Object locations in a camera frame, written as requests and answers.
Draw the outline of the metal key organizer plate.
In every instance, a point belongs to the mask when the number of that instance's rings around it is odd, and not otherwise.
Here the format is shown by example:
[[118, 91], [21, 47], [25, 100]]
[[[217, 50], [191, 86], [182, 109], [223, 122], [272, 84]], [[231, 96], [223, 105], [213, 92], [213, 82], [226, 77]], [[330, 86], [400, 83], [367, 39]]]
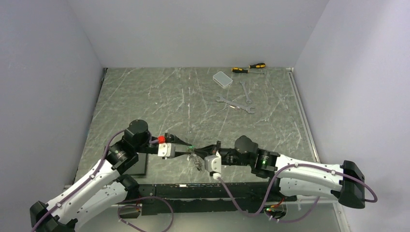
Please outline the metal key organizer plate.
[[188, 160], [191, 160], [195, 166], [195, 168], [199, 171], [202, 172], [202, 162], [201, 162], [201, 158], [196, 155], [195, 153], [191, 153], [188, 155]]

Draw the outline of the small silver key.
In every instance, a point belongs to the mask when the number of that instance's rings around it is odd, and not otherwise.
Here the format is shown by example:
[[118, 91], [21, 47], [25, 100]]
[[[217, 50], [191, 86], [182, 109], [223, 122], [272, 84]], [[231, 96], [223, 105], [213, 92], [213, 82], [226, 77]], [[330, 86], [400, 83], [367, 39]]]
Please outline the small silver key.
[[240, 110], [240, 108], [239, 108], [239, 107], [236, 107], [236, 106], [230, 105], [229, 107], [232, 108], [232, 109], [234, 109], [234, 110], [236, 110], [236, 111], [239, 111], [239, 110]]

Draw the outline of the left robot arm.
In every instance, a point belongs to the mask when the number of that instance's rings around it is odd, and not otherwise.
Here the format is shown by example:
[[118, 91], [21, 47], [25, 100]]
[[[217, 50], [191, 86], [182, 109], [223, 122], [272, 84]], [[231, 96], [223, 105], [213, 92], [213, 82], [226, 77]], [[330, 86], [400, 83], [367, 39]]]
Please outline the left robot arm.
[[155, 154], [172, 159], [175, 145], [188, 143], [173, 134], [153, 137], [144, 120], [134, 120], [119, 132], [122, 137], [104, 148], [102, 157], [78, 181], [46, 203], [38, 201], [30, 209], [33, 232], [76, 232], [105, 209], [123, 201], [138, 199], [139, 184], [126, 171], [139, 161], [139, 154]]

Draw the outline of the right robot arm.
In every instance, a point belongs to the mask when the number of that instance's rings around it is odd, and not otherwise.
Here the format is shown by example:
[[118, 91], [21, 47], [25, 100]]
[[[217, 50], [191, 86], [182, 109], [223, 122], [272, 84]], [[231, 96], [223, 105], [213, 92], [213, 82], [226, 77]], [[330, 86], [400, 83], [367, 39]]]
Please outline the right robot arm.
[[302, 195], [337, 200], [355, 209], [363, 209], [366, 204], [365, 176], [350, 160], [342, 164], [303, 161], [261, 149], [245, 135], [233, 148], [222, 148], [217, 142], [196, 148], [194, 153], [204, 160], [205, 169], [214, 179], [221, 177], [223, 166], [249, 166], [252, 174], [269, 179], [266, 194], [273, 201]]

